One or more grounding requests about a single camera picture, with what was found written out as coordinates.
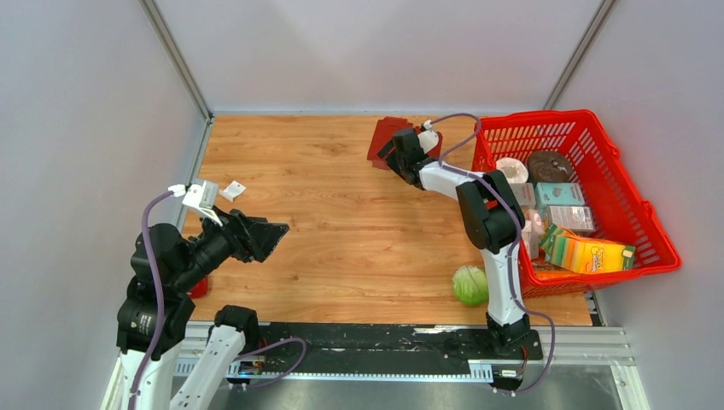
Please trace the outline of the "red paper box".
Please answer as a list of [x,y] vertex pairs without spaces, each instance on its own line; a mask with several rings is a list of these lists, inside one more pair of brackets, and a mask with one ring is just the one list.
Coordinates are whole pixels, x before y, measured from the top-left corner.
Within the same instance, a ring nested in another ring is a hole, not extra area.
[[[393,134],[408,128],[413,129],[416,134],[423,131],[421,125],[413,125],[409,120],[400,117],[386,116],[377,122],[367,154],[367,160],[373,167],[394,170],[399,176],[401,175],[399,165],[394,162],[394,158],[391,160],[394,167],[388,164],[388,158],[394,153]],[[442,141],[442,133],[435,130],[435,137],[426,138],[421,142],[421,146],[428,156],[439,157]]]

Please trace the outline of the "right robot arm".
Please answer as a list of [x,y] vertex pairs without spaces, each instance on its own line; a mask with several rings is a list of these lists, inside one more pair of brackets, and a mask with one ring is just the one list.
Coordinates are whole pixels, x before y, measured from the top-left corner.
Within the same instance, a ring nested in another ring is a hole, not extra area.
[[530,332],[518,265],[525,218],[501,171],[477,173],[428,155],[434,134],[400,129],[377,154],[409,185],[457,201],[467,238],[480,250],[487,277],[487,346],[506,358]]

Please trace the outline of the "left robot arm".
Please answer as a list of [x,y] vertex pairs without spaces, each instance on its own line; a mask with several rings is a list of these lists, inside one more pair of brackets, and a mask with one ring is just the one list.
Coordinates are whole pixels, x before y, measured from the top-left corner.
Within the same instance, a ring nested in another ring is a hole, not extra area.
[[212,214],[202,219],[195,237],[183,237],[174,225],[142,221],[131,256],[133,276],[117,313],[123,409],[205,409],[226,367],[260,346],[257,313],[222,307],[196,369],[182,389],[172,392],[172,368],[196,308],[191,290],[229,259],[266,261],[289,231],[284,223],[237,209],[213,208]]

